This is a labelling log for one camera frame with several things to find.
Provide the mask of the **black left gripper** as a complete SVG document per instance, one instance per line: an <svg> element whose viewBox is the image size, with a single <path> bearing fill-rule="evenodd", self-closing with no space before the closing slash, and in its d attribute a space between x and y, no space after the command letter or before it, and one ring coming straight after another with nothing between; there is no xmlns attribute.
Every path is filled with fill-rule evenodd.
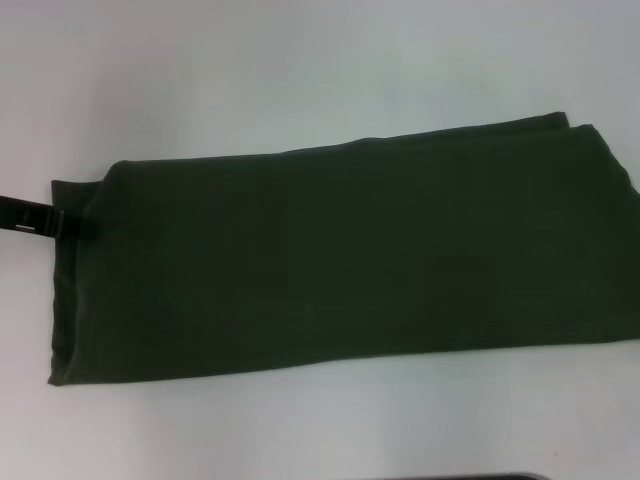
<svg viewBox="0 0 640 480"><path fill-rule="evenodd" d="M98 225L77 212L53 209L0 195L0 229L50 236L54 239L94 239Z"/></svg>

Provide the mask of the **dark green FREE t-shirt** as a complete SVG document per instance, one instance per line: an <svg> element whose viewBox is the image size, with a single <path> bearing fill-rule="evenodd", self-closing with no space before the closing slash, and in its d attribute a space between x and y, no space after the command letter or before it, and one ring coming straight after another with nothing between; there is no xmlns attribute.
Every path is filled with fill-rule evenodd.
<svg viewBox="0 0 640 480"><path fill-rule="evenodd" d="M640 339L640 193L562 113L56 181L52 385Z"/></svg>

